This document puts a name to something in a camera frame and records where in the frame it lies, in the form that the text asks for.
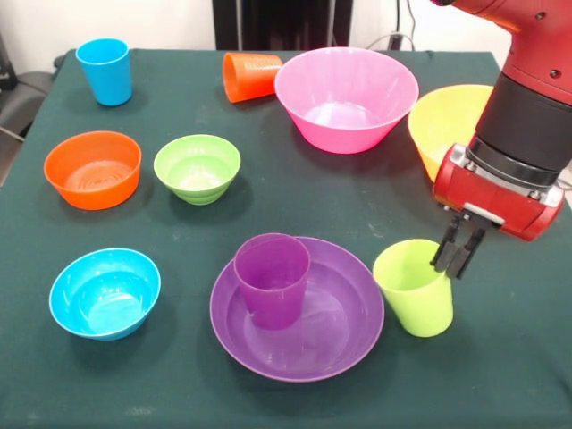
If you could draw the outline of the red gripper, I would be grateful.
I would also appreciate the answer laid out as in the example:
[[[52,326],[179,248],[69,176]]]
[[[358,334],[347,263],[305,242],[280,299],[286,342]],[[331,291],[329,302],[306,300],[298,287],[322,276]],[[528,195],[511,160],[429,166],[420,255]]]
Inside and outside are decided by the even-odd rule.
[[[471,161],[467,149],[453,145],[446,153],[433,185],[437,201],[462,212],[480,215],[501,231],[524,241],[541,236],[558,217],[565,203],[564,191],[552,186],[533,198],[530,189],[509,183],[477,166],[467,168]],[[459,247],[457,237],[465,219],[453,216],[430,265],[451,279],[460,279],[482,243],[486,229],[473,231],[467,243]]]

